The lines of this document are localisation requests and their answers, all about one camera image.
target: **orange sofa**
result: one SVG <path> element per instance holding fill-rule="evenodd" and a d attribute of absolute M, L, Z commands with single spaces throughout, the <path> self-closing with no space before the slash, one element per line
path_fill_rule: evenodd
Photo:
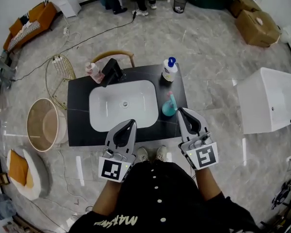
<path fill-rule="evenodd" d="M 19 33 L 23 28 L 23 24 L 19 18 L 10 27 L 10 34 L 3 45 L 3 49 L 11 52 L 14 49 L 21 48 L 24 43 L 49 29 L 56 13 L 57 10 L 51 2 L 38 4 L 28 12 L 31 25 L 25 28 L 22 33 Z"/>

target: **blue pump cap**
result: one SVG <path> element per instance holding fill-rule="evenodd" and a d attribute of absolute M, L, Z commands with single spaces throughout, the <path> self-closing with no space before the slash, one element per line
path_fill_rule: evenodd
<path fill-rule="evenodd" d="M 176 63 L 176 59 L 174 57 L 169 57 L 168 66 L 173 67 L 175 63 Z"/>

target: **cardboard box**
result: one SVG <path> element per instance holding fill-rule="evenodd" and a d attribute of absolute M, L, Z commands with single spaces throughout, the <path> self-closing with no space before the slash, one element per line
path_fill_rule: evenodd
<path fill-rule="evenodd" d="M 249 45 L 267 48 L 277 42 L 280 30 L 269 14 L 243 10 L 235 21 L 243 39 Z"/>
<path fill-rule="evenodd" d="M 262 11 L 254 0 L 234 0 L 229 10 L 235 18 L 239 16 L 242 10 L 250 12 Z"/>

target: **white sneaker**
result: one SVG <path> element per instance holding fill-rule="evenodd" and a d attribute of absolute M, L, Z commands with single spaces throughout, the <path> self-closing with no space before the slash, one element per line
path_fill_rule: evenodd
<path fill-rule="evenodd" d="M 149 15 L 149 12 L 148 12 L 148 11 L 142 11 L 142 10 L 140 10 L 140 9 L 133 10 L 133 11 L 132 11 L 132 14 L 134 14 L 135 11 L 137 12 L 137 13 L 136 13 L 136 16 L 144 16 L 144 17 L 145 17 L 145 16 Z"/>
<path fill-rule="evenodd" d="M 167 160 L 167 148 L 166 146 L 161 146 L 156 152 L 156 160 L 165 162 Z"/>
<path fill-rule="evenodd" d="M 151 8 L 152 10 L 156 10 L 156 8 L 157 8 L 157 7 L 156 7 L 156 4 L 155 4 L 155 3 L 154 3 L 154 4 L 151 4 L 151 3 L 150 3 L 150 8 Z"/>
<path fill-rule="evenodd" d="M 143 147 L 141 147 L 137 150 L 137 155 L 138 155 L 139 160 L 141 160 L 141 162 L 149 160 L 147 151 Z"/>

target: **sneaker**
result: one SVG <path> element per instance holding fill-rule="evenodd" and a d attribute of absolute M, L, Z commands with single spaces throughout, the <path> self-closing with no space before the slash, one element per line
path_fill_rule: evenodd
<path fill-rule="evenodd" d="M 117 14 L 120 14 L 120 13 L 124 13 L 126 11 L 127 11 L 127 8 L 121 8 L 120 10 L 113 11 L 113 14 L 117 15 Z"/>
<path fill-rule="evenodd" d="M 141 147 L 137 150 L 137 155 L 138 155 L 139 160 L 141 160 L 141 162 L 149 160 L 147 151 L 143 147 Z"/>
<path fill-rule="evenodd" d="M 132 14 L 134 14 L 135 12 L 137 12 L 136 13 L 136 16 L 147 16 L 147 15 L 149 15 L 149 12 L 148 11 L 142 11 L 142 10 L 140 10 L 140 9 L 137 9 L 137 10 L 133 10 L 132 11 Z"/>
<path fill-rule="evenodd" d="M 156 7 L 156 4 L 155 4 L 155 3 L 154 3 L 154 4 L 151 4 L 151 3 L 150 3 L 150 8 L 151 8 L 152 10 L 156 10 L 156 8 L 157 8 L 157 7 Z"/>
<path fill-rule="evenodd" d="M 161 146 L 156 152 L 156 158 L 155 160 L 160 160 L 165 162 L 167 160 L 167 147 L 166 146 Z"/>

